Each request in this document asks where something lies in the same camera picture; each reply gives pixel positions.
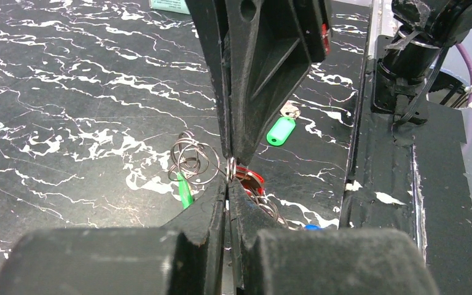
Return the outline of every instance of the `black marble surface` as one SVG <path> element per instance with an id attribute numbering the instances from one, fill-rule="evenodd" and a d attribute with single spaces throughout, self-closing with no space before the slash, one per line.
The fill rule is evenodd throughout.
<path id="1" fill-rule="evenodd" d="M 0 1 L 0 266 L 35 229 L 164 224 L 182 209 L 167 179 L 178 133 L 220 151 L 189 16 L 147 1 L 43 3 Z M 333 10 L 332 54 L 292 97 L 296 129 L 250 165 L 283 216 L 323 227 L 338 223 L 369 13 Z"/>

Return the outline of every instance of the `black bracket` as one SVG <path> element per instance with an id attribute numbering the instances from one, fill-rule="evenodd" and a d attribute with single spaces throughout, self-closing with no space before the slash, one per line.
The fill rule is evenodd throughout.
<path id="1" fill-rule="evenodd" d="M 223 155 L 248 165 L 273 115 L 312 62 L 325 59 L 330 44 L 329 3 L 186 2 L 211 73 Z"/>
<path id="2" fill-rule="evenodd" d="M 380 35 L 377 38 L 378 62 L 374 72 L 375 97 L 372 100 L 372 112 L 379 114 L 403 115 L 404 109 L 412 99 L 416 97 L 423 87 L 423 83 L 411 85 L 404 78 L 393 79 L 384 74 L 380 58 L 386 52 L 386 46 L 391 43 L 392 38 Z M 421 125 L 428 121 L 428 110 L 425 105 L 419 106 L 415 114 L 409 120 L 410 123 Z"/>

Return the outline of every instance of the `purple cable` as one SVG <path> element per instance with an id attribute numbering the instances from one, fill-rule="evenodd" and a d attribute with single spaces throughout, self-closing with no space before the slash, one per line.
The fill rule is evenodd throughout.
<path id="1" fill-rule="evenodd" d="M 470 73 L 470 83 L 472 84 L 472 60 L 471 57 L 466 50 L 466 47 L 462 44 L 457 44 L 457 49 L 460 52 L 460 55 L 466 62 L 466 66 L 468 67 L 468 72 Z M 468 105 L 472 103 L 472 93 L 468 96 Z M 462 147 L 462 154 L 465 155 L 470 148 L 471 140 L 472 140 L 472 113 L 468 113 L 468 119 L 466 122 L 466 145 Z"/>
<path id="2" fill-rule="evenodd" d="M 466 50 L 466 47 L 464 47 L 464 45 L 462 44 L 457 44 L 457 49 L 460 52 L 460 55 L 462 56 L 464 61 L 466 62 L 466 66 L 468 67 L 468 72 L 470 72 L 470 83 L 472 84 L 472 60 L 471 60 L 470 54 Z M 470 93 L 468 97 L 468 105 L 470 103 L 472 103 L 472 93 Z"/>

